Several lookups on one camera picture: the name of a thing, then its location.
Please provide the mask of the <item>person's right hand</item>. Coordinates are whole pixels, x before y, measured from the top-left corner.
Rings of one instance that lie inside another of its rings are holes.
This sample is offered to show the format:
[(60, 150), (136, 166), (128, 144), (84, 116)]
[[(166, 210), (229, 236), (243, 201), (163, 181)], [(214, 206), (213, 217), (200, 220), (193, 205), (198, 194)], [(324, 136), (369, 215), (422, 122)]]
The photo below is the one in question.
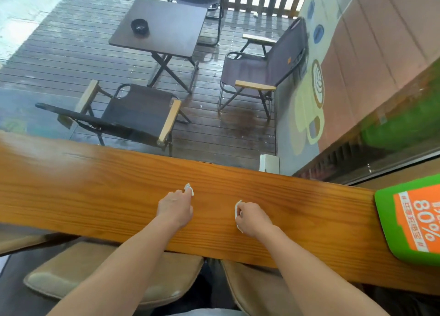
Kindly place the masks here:
[(243, 233), (257, 240), (273, 227), (271, 219), (257, 203), (249, 202), (245, 218), (249, 220), (250, 227), (242, 228)]

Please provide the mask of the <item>person's left hand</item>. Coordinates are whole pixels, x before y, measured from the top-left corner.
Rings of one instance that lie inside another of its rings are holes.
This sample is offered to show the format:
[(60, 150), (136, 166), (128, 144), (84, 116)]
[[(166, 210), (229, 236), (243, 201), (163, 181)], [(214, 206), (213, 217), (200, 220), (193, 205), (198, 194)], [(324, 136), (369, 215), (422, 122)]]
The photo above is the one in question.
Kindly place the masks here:
[(193, 217), (193, 206), (191, 209), (175, 207), (172, 204), (172, 194), (169, 192), (164, 198), (158, 202), (157, 217), (171, 222), (173, 226), (179, 230), (186, 226)]

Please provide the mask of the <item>white tissue piece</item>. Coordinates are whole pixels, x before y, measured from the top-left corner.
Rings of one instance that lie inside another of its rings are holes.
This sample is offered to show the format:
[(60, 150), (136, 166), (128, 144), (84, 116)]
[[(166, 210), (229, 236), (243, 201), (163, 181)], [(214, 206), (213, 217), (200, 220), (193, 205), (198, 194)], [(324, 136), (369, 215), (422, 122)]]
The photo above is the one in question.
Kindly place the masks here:
[(241, 214), (241, 209), (239, 208), (239, 205), (240, 205), (241, 203), (242, 203), (242, 200), (239, 200), (239, 201), (235, 204), (235, 207), (234, 207), (234, 220), (235, 220), (236, 227), (238, 228), (238, 230), (239, 230), (241, 233), (243, 233), (243, 230), (239, 227), (239, 225), (238, 225), (237, 222), (236, 222), (237, 217), (241, 217), (241, 216), (242, 216), (242, 214)]

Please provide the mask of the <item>person's left forearm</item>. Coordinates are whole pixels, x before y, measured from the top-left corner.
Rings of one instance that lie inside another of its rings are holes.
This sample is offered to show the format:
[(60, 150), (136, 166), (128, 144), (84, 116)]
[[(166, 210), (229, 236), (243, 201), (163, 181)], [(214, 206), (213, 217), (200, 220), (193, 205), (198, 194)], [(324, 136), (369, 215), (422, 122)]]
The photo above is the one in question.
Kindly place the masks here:
[(133, 316), (153, 271), (178, 230), (154, 218), (119, 246), (47, 316)]

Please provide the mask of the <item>person's right forearm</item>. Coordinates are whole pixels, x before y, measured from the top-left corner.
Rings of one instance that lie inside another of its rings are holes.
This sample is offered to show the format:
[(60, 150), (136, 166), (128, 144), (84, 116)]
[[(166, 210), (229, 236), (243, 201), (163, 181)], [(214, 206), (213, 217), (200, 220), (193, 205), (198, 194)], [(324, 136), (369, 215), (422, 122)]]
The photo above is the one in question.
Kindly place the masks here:
[(261, 228), (256, 237), (271, 254), (303, 316), (390, 316), (277, 226)]

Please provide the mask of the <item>small white box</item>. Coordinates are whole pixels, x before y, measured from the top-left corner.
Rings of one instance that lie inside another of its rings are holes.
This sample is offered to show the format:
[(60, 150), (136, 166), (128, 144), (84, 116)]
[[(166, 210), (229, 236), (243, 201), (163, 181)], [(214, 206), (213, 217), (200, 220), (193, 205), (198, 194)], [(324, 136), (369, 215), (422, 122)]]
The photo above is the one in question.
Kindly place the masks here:
[(271, 174), (279, 174), (280, 159), (278, 156), (271, 154), (261, 154), (259, 171)]

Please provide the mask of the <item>dark square folding table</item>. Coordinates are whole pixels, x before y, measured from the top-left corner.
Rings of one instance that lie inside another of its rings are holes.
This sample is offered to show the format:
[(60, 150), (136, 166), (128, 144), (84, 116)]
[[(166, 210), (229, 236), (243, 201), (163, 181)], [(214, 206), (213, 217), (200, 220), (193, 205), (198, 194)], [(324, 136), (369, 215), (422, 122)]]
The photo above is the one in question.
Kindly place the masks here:
[[(207, 10), (174, 2), (159, 0), (135, 0), (117, 29), (109, 39), (109, 45), (149, 52), (160, 65), (149, 87), (153, 87), (163, 71), (166, 71), (189, 94), (199, 62), (193, 60)], [(141, 37), (132, 32), (130, 23), (142, 18), (148, 22), (150, 34)], [(173, 57), (183, 58), (193, 65), (190, 84), (186, 85), (169, 67)]]

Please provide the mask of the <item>green and orange sign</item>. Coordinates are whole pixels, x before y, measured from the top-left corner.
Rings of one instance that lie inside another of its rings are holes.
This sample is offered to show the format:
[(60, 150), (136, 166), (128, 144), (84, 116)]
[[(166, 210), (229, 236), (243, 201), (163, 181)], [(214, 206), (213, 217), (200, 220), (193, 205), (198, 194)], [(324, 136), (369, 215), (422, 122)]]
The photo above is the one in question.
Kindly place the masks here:
[(378, 190), (374, 201), (391, 253), (440, 267), (440, 174)]

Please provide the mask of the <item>black ashtray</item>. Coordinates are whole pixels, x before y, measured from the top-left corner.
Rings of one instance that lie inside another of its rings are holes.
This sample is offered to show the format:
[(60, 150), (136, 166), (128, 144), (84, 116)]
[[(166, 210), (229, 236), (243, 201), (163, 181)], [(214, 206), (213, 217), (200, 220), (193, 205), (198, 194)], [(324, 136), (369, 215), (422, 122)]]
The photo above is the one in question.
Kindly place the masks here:
[(132, 20), (130, 27), (136, 36), (145, 37), (150, 34), (149, 24), (145, 19), (138, 18)]

